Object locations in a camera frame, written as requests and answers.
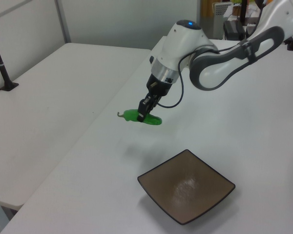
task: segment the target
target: square bowl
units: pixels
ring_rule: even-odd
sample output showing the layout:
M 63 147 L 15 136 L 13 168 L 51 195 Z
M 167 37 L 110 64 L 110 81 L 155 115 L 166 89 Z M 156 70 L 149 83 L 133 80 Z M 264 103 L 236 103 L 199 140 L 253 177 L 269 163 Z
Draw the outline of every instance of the square bowl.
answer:
M 138 177 L 153 201 L 181 225 L 216 206 L 235 188 L 190 150 L 184 150 Z

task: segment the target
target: white table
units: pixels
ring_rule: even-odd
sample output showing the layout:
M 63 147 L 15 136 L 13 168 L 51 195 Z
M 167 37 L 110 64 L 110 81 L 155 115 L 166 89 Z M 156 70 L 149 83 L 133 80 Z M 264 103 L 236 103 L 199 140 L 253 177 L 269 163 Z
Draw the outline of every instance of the white table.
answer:
M 146 58 L 2 234 L 293 233 L 293 52 L 281 46 L 210 92 L 196 89 L 185 70 L 181 104 L 152 112 L 162 125 L 126 122 L 116 113 L 138 106 L 150 68 Z M 177 82 L 161 103 L 179 95 Z M 137 176 L 184 149 L 236 189 L 181 226 Z
M 0 205 L 28 200 L 148 54 L 66 44 L 0 91 Z

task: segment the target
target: green pepper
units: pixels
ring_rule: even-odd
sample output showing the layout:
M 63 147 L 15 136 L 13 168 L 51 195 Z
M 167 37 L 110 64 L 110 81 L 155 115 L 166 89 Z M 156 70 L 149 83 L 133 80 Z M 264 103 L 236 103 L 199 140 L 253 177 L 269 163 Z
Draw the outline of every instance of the green pepper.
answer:
M 137 109 L 124 111 L 122 115 L 120 115 L 119 112 L 117 113 L 118 117 L 123 117 L 126 121 L 133 121 L 133 122 L 138 122 L 137 120 L 138 115 L 139 113 Z M 147 114 L 145 120 L 143 120 L 143 123 L 150 124 L 150 125 L 160 125 L 162 123 L 162 119 L 159 117 Z

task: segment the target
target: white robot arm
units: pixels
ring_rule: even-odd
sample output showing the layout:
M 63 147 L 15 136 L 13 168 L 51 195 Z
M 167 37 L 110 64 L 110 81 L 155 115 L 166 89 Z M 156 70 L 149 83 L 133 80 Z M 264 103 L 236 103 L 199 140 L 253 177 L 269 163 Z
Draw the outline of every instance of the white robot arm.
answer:
M 146 84 L 149 93 L 140 101 L 142 122 L 176 82 L 188 64 L 193 85 L 201 90 L 222 86 L 233 74 L 256 62 L 293 36 L 293 0 L 274 0 L 264 7 L 254 33 L 235 47 L 219 51 L 203 30 L 189 20 L 178 21 L 170 30 L 163 49 L 152 63 Z

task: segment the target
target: white wall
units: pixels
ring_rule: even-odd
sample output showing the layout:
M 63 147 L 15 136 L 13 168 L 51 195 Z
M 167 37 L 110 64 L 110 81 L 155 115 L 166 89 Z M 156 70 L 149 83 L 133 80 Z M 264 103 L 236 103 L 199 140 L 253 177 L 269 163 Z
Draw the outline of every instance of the white wall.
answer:
M 72 42 L 152 49 L 198 0 L 59 0 Z
M 0 53 L 12 80 L 63 44 L 54 0 L 32 0 L 0 17 Z

